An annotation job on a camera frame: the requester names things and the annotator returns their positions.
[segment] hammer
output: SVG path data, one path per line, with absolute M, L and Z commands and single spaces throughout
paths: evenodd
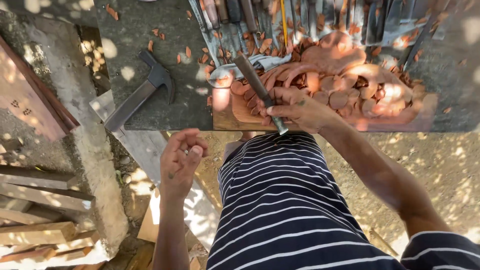
M 150 51 L 144 49 L 138 54 L 138 57 L 147 63 L 152 70 L 147 80 L 105 120 L 105 128 L 112 132 L 120 129 L 133 113 L 162 85 L 167 87 L 168 103 L 173 102 L 174 87 L 170 73 L 168 73 L 162 64 L 157 62 Z

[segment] right hand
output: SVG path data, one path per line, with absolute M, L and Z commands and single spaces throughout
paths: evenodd
M 264 118 L 262 125 L 270 125 L 271 116 L 284 117 L 297 124 L 303 131 L 315 134 L 327 124 L 341 120 L 329 107 L 297 88 L 274 87 L 269 95 L 276 105 L 266 109 L 266 114 L 269 116 Z M 259 100 L 259 102 L 264 108 L 263 101 Z

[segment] navy striped shirt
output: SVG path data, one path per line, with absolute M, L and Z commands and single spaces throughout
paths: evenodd
M 401 261 L 368 242 L 306 133 L 257 136 L 218 171 L 223 210 L 207 269 L 480 269 L 454 233 L 412 237 Z

